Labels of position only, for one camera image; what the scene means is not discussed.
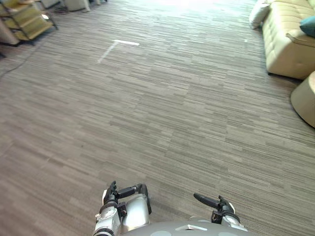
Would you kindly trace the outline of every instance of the sofa armrest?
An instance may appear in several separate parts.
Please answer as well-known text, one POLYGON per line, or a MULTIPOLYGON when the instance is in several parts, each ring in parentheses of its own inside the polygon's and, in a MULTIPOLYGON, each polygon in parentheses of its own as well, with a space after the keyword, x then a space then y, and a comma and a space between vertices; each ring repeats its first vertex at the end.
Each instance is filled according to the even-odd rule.
POLYGON ((300 29, 291 29, 286 36, 291 39, 293 43, 309 46, 315 48, 315 38, 306 35, 300 29))

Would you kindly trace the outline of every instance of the cable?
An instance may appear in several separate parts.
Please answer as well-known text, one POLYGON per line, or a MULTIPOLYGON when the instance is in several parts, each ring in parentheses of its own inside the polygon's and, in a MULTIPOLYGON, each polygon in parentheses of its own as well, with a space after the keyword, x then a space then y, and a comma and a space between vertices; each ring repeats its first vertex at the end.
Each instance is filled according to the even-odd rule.
MULTIPOLYGON (((52 35, 54 35, 54 33, 55 33, 55 32, 52 32, 52 33, 48 36, 48 38, 50 38, 52 35)), ((3 78, 6 74, 8 74, 8 73, 10 73, 10 72, 12 72, 12 71, 14 71, 14 70, 20 68, 22 65, 24 65, 24 64, 28 61, 28 59, 29 59, 34 53, 36 53, 36 52, 44 45, 45 42, 47 42, 47 40, 46 40, 46 41, 43 41, 35 50, 33 50, 33 51, 22 61, 21 64, 19 64, 18 66, 14 67, 14 68, 12 68, 12 69, 9 69, 9 70, 5 71, 4 73, 2 73, 2 74, 0 75, 0 81, 2 80, 2 78, 3 78)))

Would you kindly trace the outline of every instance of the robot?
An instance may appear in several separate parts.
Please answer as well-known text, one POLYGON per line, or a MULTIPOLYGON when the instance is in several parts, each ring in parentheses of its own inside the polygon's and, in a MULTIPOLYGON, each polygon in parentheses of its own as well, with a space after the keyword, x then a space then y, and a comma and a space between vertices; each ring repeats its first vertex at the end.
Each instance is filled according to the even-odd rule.
POLYGON ((193 196, 216 209, 210 219, 191 217, 187 221, 150 224, 147 186, 136 184, 118 191, 114 181, 103 193, 93 236, 257 236, 240 223, 234 206, 222 196, 219 200, 198 193, 193 196), (119 202, 131 195, 134 196, 127 202, 119 202))

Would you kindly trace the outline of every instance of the cream leather sofa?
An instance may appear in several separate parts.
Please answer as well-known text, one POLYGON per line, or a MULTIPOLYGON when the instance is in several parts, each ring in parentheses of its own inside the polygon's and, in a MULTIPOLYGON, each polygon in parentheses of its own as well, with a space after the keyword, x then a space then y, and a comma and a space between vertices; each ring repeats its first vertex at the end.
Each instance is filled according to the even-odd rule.
POLYGON ((315 38, 300 30, 300 21, 315 15, 315 0, 269 0, 263 24, 267 71, 305 79, 315 71, 315 38))

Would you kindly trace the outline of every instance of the shelf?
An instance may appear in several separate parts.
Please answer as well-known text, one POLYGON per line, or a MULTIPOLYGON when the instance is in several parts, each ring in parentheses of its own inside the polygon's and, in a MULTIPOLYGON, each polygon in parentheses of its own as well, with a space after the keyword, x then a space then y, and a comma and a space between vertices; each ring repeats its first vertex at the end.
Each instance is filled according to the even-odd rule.
POLYGON ((20 39, 20 40, 32 40, 35 39, 37 36, 39 36, 41 33, 45 32, 47 29, 49 29, 51 26, 53 26, 53 23, 50 21, 45 22, 44 24, 40 24, 37 27, 26 31, 26 34, 28 35, 29 38, 26 38, 23 32, 17 31, 15 32, 15 36, 20 39))
POLYGON ((15 11, 10 12, 10 14, 2 13, 2 14, 0 14, 0 16, 2 16, 2 17, 12 17, 12 16, 15 16, 16 14, 19 14, 22 11, 26 10, 30 6, 32 6, 32 3, 30 3, 30 4, 16 4, 14 6, 8 6, 9 8, 14 9, 15 11))

